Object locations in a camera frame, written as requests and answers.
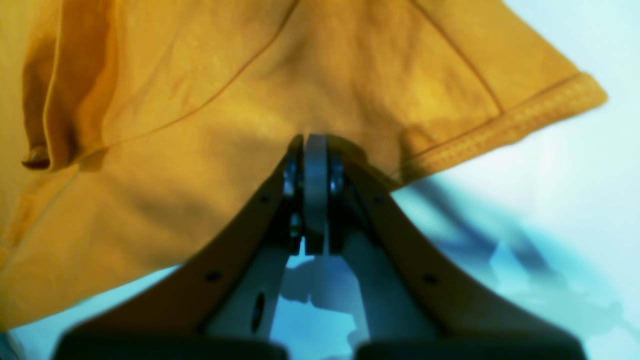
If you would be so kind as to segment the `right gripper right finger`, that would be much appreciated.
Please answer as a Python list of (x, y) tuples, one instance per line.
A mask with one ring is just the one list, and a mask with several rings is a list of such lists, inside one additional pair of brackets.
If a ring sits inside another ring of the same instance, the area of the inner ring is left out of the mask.
[(359, 146), (327, 137), (327, 250), (358, 280), (357, 360), (584, 360), (574, 335), (506, 300), (425, 239)]

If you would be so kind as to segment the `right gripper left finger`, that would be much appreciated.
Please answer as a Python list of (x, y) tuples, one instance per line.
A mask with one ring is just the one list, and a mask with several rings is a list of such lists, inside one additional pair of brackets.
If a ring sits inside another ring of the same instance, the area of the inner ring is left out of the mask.
[(281, 278), (300, 242), (304, 137), (233, 220), (171, 275), (64, 335), (56, 360), (286, 360), (269, 341)]

